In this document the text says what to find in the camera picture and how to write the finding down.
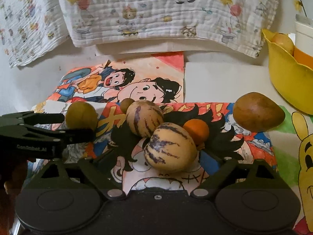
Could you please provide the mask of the white printed muslin cloth right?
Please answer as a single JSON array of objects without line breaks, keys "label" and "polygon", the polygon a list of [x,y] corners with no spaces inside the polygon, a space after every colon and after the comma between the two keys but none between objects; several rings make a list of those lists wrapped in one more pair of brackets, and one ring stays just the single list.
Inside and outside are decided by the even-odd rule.
[{"label": "white printed muslin cloth right", "polygon": [[250,57],[279,0],[59,0],[74,46],[138,39],[199,39]]}]

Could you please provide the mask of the yellow plastic bowl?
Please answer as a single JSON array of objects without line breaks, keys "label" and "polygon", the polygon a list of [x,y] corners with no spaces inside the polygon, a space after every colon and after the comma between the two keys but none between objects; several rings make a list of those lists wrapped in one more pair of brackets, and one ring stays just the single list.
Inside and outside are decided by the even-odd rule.
[{"label": "yellow plastic bowl", "polygon": [[300,64],[285,49],[272,42],[274,32],[262,30],[268,46],[268,70],[277,92],[299,111],[312,115],[312,69]]}]

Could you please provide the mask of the pale fruit in bowl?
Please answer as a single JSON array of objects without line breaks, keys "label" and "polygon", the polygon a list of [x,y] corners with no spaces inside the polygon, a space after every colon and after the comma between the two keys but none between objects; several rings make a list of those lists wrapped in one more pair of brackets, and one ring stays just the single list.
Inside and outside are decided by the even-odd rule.
[{"label": "pale fruit in bowl", "polygon": [[272,42],[279,45],[283,48],[286,52],[288,52],[291,56],[294,53],[294,43],[292,39],[284,33],[276,33],[272,38]]}]

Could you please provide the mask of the small brown round fruit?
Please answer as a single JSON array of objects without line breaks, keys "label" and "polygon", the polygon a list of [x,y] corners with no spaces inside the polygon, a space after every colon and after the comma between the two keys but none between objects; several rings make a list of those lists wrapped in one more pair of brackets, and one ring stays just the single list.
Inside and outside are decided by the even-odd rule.
[{"label": "small brown round fruit", "polygon": [[125,98],[123,101],[121,101],[120,103],[120,109],[121,111],[126,114],[127,113],[127,110],[128,110],[128,107],[134,102],[133,99],[131,98]]}]

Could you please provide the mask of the brown oval sapodilla fruit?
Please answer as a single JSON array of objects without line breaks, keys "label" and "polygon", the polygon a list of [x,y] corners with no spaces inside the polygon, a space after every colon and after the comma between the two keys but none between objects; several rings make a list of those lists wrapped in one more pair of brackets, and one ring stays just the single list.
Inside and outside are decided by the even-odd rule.
[{"label": "brown oval sapodilla fruit", "polygon": [[266,132],[285,120],[285,112],[267,96],[250,92],[241,96],[233,105],[236,123],[251,132]]}]

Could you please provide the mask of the striped pepino melon rear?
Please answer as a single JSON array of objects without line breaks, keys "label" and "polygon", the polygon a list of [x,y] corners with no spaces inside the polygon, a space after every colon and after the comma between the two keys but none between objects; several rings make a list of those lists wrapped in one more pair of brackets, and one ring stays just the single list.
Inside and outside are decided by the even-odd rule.
[{"label": "striped pepino melon rear", "polygon": [[135,135],[151,137],[156,128],[164,123],[164,116],[160,107],[155,103],[138,100],[128,107],[126,122]]}]

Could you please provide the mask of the white printed muslin cloth left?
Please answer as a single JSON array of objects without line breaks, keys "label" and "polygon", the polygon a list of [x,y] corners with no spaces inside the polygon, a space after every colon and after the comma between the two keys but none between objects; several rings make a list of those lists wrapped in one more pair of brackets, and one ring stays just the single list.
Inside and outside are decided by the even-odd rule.
[{"label": "white printed muslin cloth left", "polygon": [[26,66],[69,38],[59,0],[1,0],[1,48]]}]

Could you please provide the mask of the small orange fruit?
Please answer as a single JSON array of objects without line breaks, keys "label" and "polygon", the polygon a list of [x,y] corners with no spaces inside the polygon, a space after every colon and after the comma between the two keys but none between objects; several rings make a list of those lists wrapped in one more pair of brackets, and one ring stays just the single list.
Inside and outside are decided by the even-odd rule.
[{"label": "small orange fruit", "polygon": [[184,123],[183,128],[189,133],[196,145],[204,143],[210,135],[207,123],[200,119],[191,119]]}]

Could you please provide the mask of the white printed muslin cloth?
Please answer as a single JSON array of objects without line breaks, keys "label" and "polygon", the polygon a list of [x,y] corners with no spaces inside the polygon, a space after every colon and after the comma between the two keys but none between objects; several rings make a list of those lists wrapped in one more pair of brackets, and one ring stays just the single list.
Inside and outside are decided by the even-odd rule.
[{"label": "white printed muslin cloth", "polygon": [[279,0],[59,0],[74,46],[138,39],[199,39],[250,57]]},{"label": "white printed muslin cloth", "polygon": [[1,48],[26,66],[69,38],[59,0],[1,0]]}]

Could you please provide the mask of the green-brown round pear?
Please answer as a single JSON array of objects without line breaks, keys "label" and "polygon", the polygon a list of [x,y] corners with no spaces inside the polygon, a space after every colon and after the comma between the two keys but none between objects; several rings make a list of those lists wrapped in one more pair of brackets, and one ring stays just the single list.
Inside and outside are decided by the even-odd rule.
[{"label": "green-brown round pear", "polygon": [[74,102],[67,109],[65,123],[69,129],[90,128],[95,130],[98,125],[98,114],[87,102]]}]

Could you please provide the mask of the white plastic jar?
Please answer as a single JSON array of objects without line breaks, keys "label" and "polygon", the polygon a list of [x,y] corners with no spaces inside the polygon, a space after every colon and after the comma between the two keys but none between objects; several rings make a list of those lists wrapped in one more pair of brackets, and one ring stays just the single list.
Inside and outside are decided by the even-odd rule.
[{"label": "white plastic jar", "polygon": [[313,21],[304,15],[297,14],[295,21],[296,47],[307,55],[312,56]]}]

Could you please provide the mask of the colourful cartoon drawing mat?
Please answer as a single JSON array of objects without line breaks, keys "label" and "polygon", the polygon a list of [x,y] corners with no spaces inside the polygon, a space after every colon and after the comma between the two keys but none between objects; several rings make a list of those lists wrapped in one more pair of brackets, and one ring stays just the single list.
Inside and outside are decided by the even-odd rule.
[{"label": "colourful cartoon drawing mat", "polygon": [[[191,192],[214,174],[227,156],[239,163],[264,159],[271,167],[277,165],[272,144],[263,132],[241,128],[233,119],[233,104],[227,102],[183,101],[183,55],[148,56],[127,61],[114,61],[69,71],[47,100],[38,103],[36,113],[66,115],[74,102],[87,102],[98,114],[96,138],[92,143],[67,146],[65,163],[76,163],[86,157],[98,159],[108,155],[101,170],[119,189],[162,188]],[[125,98],[147,100],[160,107],[164,123],[183,127],[191,119],[200,119],[210,129],[209,138],[196,145],[195,161],[183,171],[159,171],[145,160],[144,148],[150,137],[131,132],[126,114],[120,109]]]}]

